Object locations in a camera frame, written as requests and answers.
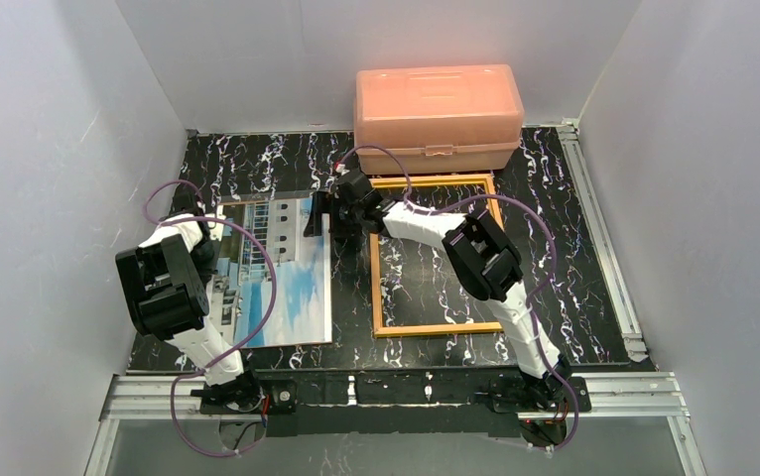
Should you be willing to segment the yellow wooden picture frame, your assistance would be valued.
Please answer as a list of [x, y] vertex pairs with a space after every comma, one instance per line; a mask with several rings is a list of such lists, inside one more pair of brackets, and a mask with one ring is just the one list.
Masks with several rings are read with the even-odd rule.
[[[433, 175], [412, 178], [414, 187], [421, 186], [458, 186], [478, 184], [486, 192], [495, 192], [493, 174], [462, 174], [462, 175]], [[372, 323], [373, 336], [379, 338], [391, 337], [429, 337], [450, 334], [477, 334], [498, 332], [502, 329], [499, 322], [470, 322], [444, 323], [413, 326], [388, 326], [385, 324], [382, 298], [382, 273], [380, 260], [379, 238], [376, 234], [369, 235]]]

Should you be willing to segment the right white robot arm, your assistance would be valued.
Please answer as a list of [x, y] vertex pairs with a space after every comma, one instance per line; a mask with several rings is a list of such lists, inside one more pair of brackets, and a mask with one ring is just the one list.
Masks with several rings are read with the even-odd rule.
[[476, 199], [424, 207], [407, 194], [383, 196], [366, 174], [353, 170], [314, 193], [304, 234], [320, 235], [321, 219], [328, 216], [335, 238], [366, 231], [444, 251], [466, 294], [482, 301], [500, 324], [529, 393], [544, 406], [573, 398], [570, 364], [535, 315], [519, 250], [489, 210], [460, 212]]

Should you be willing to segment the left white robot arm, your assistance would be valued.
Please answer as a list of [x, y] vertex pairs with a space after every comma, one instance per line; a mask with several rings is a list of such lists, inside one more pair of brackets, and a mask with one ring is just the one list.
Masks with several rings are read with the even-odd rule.
[[258, 404], [262, 391], [240, 353], [214, 359], [229, 343], [208, 319], [215, 271], [202, 201], [185, 193], [181, 209], [150, 237], [115, 256], [122, 292], [135, 329], [176, 347], [203, 372], [206, 387], [193, 394], [209, 405], [235, 410]]

